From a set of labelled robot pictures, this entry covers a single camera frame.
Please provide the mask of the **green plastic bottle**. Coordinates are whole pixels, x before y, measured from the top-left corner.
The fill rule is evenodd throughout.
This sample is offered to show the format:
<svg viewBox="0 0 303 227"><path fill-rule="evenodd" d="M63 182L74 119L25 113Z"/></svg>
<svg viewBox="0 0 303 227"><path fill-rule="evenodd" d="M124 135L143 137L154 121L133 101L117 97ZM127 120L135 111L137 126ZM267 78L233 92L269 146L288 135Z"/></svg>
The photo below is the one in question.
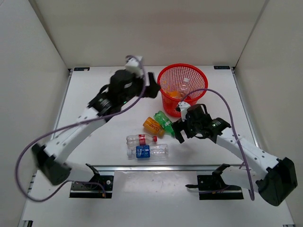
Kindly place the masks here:
<svg viewBox="0 0 303 227"><path fill-rule="evenodd" d="M164 131L172 137L175 137L175 132L172 128L172 121L165 115L163 111L158 111L154 116L154 120L164 129Z"/></svg>

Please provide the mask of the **small orange plastic bottle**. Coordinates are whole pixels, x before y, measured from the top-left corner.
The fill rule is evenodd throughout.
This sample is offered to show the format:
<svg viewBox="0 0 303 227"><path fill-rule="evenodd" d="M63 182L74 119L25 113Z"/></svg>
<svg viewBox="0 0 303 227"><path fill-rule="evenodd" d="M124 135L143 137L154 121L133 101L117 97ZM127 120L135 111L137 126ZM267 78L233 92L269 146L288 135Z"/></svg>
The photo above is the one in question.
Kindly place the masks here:
<svg viewBox="0 0 303 227"><path fill-rule="evenodd" d="M169 95L171 98L174 98L174 99L178 99L178 100L182 99L182 95L177 90L170 91L167 93L167 95Z"/></svg>

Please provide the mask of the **orange labelled plastic bottle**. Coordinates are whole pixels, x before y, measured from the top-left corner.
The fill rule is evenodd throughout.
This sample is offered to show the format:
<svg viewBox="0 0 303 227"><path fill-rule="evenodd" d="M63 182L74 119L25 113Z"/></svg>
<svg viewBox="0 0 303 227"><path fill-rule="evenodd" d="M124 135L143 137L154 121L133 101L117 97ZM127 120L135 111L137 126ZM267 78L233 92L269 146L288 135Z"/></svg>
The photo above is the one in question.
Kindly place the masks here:
<svg viewBox="0 0 303 227"><path fill-rule="evenodd" d="M148 117L143 123L143 127L151 134L163 137L165 134L165 130L160 126L158 122L156 122L151 117Z"/></svg>

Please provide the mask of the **clear bottle blue label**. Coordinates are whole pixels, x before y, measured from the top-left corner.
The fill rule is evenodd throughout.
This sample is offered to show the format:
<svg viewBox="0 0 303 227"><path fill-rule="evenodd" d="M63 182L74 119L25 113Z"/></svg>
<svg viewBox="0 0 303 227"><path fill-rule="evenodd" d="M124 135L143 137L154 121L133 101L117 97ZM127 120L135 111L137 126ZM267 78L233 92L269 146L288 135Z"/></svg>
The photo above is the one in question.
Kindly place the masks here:
<svg viewBox="0 0 303 227"><path fill-rule="evenodd" d="M167 144L140 145L129 148L127 156L138 161L165 160L169 157L169 147Z"/></svg>

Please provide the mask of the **clear unlabelled plastic bottle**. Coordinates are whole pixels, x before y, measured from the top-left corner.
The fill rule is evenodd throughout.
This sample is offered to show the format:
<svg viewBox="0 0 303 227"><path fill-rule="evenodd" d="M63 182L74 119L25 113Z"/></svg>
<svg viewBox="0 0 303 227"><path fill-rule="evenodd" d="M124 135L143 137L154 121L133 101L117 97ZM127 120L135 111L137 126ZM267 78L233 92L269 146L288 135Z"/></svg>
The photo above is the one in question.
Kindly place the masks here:
<svg viewBox="0 0 303 227"><path fill-rule="evenodd" d="M188 78L183 78L183 82L178 87L179 98L183 99L188 91L190 90L190 84Z"/></svg>

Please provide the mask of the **clear bottle red label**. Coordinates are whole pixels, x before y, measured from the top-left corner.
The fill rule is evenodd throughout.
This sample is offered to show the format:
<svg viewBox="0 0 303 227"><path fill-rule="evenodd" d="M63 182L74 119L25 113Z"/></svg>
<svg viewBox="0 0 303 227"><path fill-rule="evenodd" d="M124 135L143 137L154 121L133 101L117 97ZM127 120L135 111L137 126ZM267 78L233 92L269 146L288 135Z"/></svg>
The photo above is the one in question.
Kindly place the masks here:
<svg viewBox="0 0 303 227"><path fill-rule="evenodd" d="M148 134L129 135L126 137L126 144L128 148L149 145L155 142L157 142L157 137L150 136Z"/></svg>

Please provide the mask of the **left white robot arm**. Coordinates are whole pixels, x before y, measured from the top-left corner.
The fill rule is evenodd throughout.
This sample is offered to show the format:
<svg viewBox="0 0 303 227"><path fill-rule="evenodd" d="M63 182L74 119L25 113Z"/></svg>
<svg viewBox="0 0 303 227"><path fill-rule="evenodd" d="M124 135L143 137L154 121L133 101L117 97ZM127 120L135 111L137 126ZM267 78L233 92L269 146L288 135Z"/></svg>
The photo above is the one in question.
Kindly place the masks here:
<svg viewBox="0 0 303 227"><path fill-rule="evenodd" d="M100 89L78 117L78 121L84 121L84 124L65 129L44 145L36 143L31 148L37 168L52 185L78 181L83 182L88 189L98 186L100 174L92 165L68 163L67 158L92 132L106 124L132 98L155 98L160 86L154 73L148 72L148 79L150 84L145 87L143 77L137 77L127 70L117 70L111 76L110 83Z"/></svg>

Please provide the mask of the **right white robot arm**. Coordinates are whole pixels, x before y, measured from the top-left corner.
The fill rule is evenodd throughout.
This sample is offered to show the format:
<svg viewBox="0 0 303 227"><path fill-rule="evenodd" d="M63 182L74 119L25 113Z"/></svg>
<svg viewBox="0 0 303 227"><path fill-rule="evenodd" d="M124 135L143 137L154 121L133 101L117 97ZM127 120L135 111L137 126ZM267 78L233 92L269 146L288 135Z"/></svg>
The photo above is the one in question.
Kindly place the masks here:
<svg viewBox="0 0 303 227"><path fill-rule="evenodd" d="M279 206L298 186L295 166L292 160L279 159L256 147L239 134L222 118L212 119L205 104L189 105L179 102L176 110L181 118L172 124L176 139L184 142L187 138L210 139L247 163L251 171L248 177L244 170L222 164L213 171L213 185L223 189L227 185L253 189L270 205Z"/></svg>

